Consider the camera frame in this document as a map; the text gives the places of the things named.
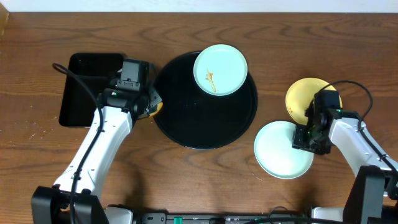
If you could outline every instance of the yellow plate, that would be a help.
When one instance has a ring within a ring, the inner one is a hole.
[[[314,94],[321,88],[329,84],[319,78],[303,78],[295,83],[287,90],[286,108],[287,112],[298,124],[306,125],[308,118],[304,115],[305,110],[310,106]],[[336,90],[333,86],[326,88],[327,90]]]

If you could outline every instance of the round black tray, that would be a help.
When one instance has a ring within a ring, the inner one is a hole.
[[[237,140],[249,128],[257,110],[257,91],[250,74],[236,92],[205,93],[195,82],[193,64],[200,52],[169,62],[155,80],[163,108],[158,127],[171,140],[194,149],[215,149]]]

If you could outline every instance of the white arm segment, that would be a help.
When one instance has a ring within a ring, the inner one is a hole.
[[[364,133],[368,139],[377,147],[381,154],[386,154],[380,145],[373,139],[369,131],[366,129],[366,124],[362,122]],[[365,141],[358,130],[358,119],[354,118],[341,118],[333,120],[329,138],[330,141],[337,146],[337,148],[343,153],[344,158],[347,160],[349,166],[356,176],[361,166],[375,165],[380,167],[382,170],[390,170],[379,156],[374,152],[370,145]],[[398,163],[392,160],[389,156],[387,160],[395,167],[398,167]]]
[[[108,174],[114,156],[120,144],[134,126],[130,113],[122,112],[120,108],[105,106],[102,112],[104,116],[103,132],[99,135],[83,165],[80,174],[81,179],[77,182],[76,187],[76,193],[80,193],[83,189],[88,189],[92,195],[96,195],[99,199],[101,199],[105,177]],[[65,172],[54,183],[54,185],[60,185],[60,190],[71,191],[73,174],[76,172],[81,158],[93,140],[99,125],[100,116],[98,110],[96,110],[90,130],[76,156]]]

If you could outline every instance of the tabletop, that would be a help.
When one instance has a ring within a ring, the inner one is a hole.
[[[35,189],[52,186],[88,132],[59,125],[66,77],[53,62],[67,66],[77,52],[120,52],[160,69],[214,44],[237,47],[248,62],[258,94],[250,128],[225,147],[199,151],[171,141],[152,118],[138,121],[106,178],[104,207],[174,213],[343,207],[354,175],[337,148],[315,156],[310,170],[292,180],[269,175],[254,156],[264,125],[292,121],[285,94],[306,77],[368,87],[374,97],[368,129],[398,159],[396,14],[12,13],[0,42],[0,222],[32,223]],[[368,107],[359,88],[336,88],[345,109]]]

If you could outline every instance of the white wall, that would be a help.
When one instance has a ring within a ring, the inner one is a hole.
[[[0,0],[10,12],[398,12],[398,0]]]

